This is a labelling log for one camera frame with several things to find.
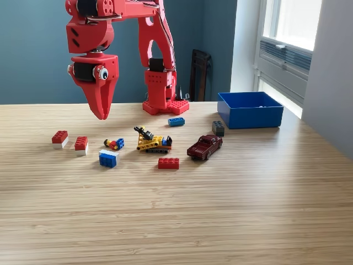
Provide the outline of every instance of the toy pickup truck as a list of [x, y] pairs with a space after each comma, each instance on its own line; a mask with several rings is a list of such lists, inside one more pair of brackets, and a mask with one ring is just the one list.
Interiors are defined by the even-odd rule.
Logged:
[[196, 144], [188, 149], [188, 156], [195, 160], [208, 160], [216, 150], [221, 148], [222, 138], [216, 135], [201, 136]]

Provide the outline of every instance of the red robotic arm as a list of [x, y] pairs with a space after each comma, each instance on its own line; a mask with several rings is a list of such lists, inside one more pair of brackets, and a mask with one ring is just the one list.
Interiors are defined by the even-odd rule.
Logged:
[[[103, 53], [114, 39], [112, 22], [138, 18], [139, 50], [148, 87], [148, 101], [143, 109], [152, 115], [189, 109], [185, 100], [175, 100], [177, 72], [173, 38], [165, 18], [163, 0], [66, 0], [66, 11], [72, 19], [66, 26], [69, 52], [73, 57], [68, 73], [80, 86], [98, 119], [109, 115], [115, 85], [119, 77], [116, 55]], [[156, 41], [163, 59], [152, 58]]]

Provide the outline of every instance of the blue plastic bin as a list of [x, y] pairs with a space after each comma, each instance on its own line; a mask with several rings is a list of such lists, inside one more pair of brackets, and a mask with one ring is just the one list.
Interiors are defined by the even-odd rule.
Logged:
[[265, 92], [218, 94], [218, 113], [229, 129], [279, 127], [283, 109]]

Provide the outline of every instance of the gray lego brick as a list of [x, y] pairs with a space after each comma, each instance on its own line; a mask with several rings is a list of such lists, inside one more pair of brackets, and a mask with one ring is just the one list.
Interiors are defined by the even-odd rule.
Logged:
[[221, 121], [214, 121], [212, 123], [212, 131], [215, 135], [217, 135], [219, 137], [223, 137], [224, 136], [223, 123]]

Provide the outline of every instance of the black chair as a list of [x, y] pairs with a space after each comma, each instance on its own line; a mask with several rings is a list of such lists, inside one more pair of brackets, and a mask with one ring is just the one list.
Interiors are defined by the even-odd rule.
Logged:
[[190, 75], [190, 101], [195, 101], [196, 93], [196, 70], [198, 69], [201, 73], [200, 77], [200, 89], [197, 101], [205, 101], [206, 93], [206, 80], [207, 80], [207, 70], [210, 65], [211, 55], [206, 52], [193, 50], [192, 51], [192, 61], [191, 61], [191, 75]]

